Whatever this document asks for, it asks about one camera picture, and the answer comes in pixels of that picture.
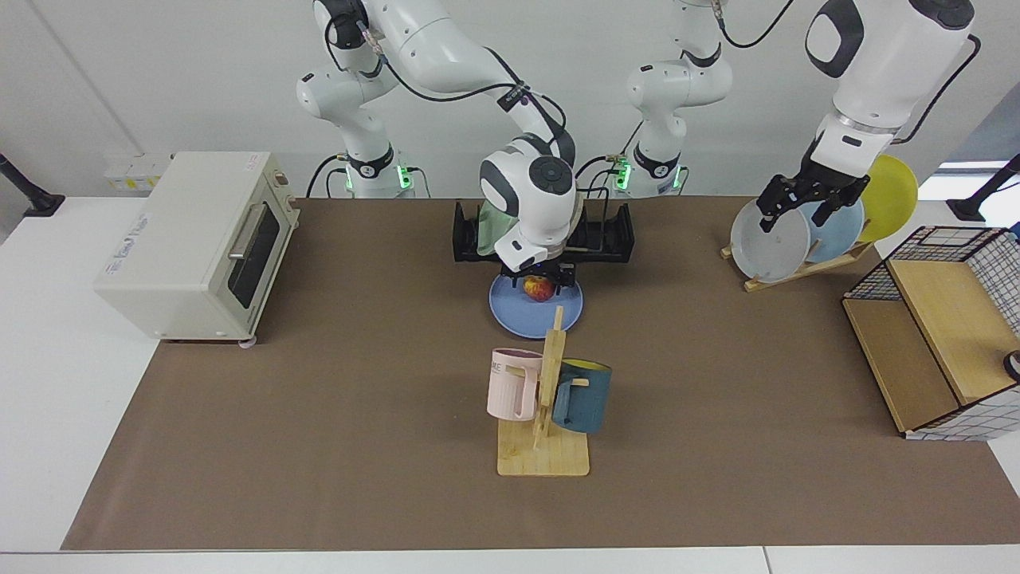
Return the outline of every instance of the oven door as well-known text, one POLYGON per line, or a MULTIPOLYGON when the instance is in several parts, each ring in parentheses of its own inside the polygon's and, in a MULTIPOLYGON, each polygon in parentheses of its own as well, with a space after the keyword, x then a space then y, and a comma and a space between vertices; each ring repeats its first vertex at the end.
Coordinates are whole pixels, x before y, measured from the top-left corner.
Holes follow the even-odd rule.
POLYGON ((290 233, 290 219, 263 177, 226 254, 228 262, 217 294, 246 335, 254 335, 290 233))

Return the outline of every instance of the white table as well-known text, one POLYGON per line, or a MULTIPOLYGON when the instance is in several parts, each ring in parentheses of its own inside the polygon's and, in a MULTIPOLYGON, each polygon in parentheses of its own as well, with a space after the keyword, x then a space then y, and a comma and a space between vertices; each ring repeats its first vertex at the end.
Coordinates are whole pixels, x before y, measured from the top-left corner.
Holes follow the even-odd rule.
MULTIPOLYGON (((0 245, 0 572, 488 572, 691 574, 1008 572, 1020 545, 416 553, 60 554, 156 343, 92 279, 141 199, 68 199, 0 245)), ((954 222, 938 205, 918 217, 954 222)), ((994 446, 1020 486, 1020 437, 994 446)))

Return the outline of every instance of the oven window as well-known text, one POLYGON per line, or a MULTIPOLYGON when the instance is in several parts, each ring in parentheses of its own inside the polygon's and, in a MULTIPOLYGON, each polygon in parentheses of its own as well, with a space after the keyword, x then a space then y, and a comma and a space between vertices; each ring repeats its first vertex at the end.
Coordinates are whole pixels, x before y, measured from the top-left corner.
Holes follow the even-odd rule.
POLYGON ((258 291, 258 283, 262 279, 262 271, 269 263, 269 255, 279 236, 279 221, 276 220, 269 204, 263 202, 263 205, 266 206, 265 214, 259 222, 251 253, 248 258, 234 263, 231 278, 227 280, 231 293, 245 309, 252 307, 252 300, 255 299, 255 292, 258 291))

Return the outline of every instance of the power outlet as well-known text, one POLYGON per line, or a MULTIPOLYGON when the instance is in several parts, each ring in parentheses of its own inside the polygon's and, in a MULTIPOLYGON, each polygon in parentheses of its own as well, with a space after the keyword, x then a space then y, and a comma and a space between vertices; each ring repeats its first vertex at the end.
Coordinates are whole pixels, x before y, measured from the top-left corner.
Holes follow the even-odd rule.
POLYGON ((110 187, 124 193, 151 192, 173 158, 171 154, 146 153, 112 159, 104 176, 110 187))

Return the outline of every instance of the green indicator light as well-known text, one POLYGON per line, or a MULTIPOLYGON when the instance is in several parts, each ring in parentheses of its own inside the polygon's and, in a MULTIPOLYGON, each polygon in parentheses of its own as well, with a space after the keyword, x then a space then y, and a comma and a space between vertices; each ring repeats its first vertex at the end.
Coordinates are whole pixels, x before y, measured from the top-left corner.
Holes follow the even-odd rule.
POLYGON ((633 167, 630 166, 630 162, 626 159, 620 159, 617 165, 620 172, 616 175, 616 187, 617 189, 625 190, 630 185, 630 171, 633 167))
POLYGON ((683 189, 683 187, 687 182, 687 177, 690 176, 691 176, 691 169, 681 165, 678 169, 676 169, 676 178, 673 179, 673 189, 683 189))
POLYGON ((411 175, 407 170, 407 167, 403 165, 397 165, 397 172, 400 174, 400 188, 410 189, 411 187, 411 175))

